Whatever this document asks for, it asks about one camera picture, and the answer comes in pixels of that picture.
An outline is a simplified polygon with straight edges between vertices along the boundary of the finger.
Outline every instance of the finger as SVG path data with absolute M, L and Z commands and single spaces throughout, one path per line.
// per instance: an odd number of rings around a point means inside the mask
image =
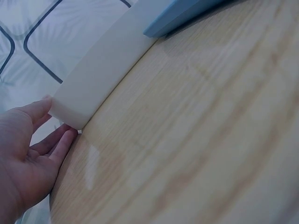
M 40 118 L 35 124 L 33 124 L 33 133 L 35 133 L 44 123 L 50 120 L 51 117 L 51 115 L 46 114 L 45 116 Z
M 61 166 L 65 156 L 70 150 L 72 142 L 75 140 L 77 135 L 78 132 L 74 129 L 66 131 L 57 144 L 55 150 L 49 156 L 49 158 L 57 165 L 57 167 Z
M 36 143 L 30 148 L 38 151 L 40 155 L 45 155 L 59 142 L 64 133 L 70 129 L 71 127 L 63 124 L 58 129 L 53 131 L 50 135 L 48 135 L 44 140 Z
M 16 108 L 16 110 L 22 111 L 31 117 L 32 123 L 35 124 L 39 119 L 45 116 L 52 105 L 51 98 L 45 98 L 40 101 L 36 101 L 24 107 Z

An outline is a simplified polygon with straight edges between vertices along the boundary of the white edge banding strip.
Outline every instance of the white edge banding strip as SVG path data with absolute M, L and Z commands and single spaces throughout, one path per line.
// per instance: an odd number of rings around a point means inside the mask
M 53 96 L 50 114 L 81 130 L 154 44 L 143 35 L 173 0 L 139 0 L 95 43 Z

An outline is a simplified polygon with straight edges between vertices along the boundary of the patterned fabric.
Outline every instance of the patterned fabric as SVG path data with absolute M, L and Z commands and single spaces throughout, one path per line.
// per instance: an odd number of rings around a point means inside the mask
M 136 1 L 0 0 L 0 112 L 53 94 Z M 59 125 L 51 119 L 32 143 Z M 17 223 L 50 223 L 49 199 L 28 210 Z

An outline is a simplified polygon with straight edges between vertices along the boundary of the blue foam block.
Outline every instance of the blue foam block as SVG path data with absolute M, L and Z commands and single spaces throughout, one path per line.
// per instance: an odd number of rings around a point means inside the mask
M 148 37 L 161 37 L 224 0 L 174 0 L 144 31 Z

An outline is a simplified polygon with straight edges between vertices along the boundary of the wooden table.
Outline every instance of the wooden table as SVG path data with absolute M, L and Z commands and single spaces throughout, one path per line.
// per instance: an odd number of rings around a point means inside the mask
M 117 86 L 60 170 L 52 223 L 298 223 L 298 106 L 299 1 L 230 5 Z

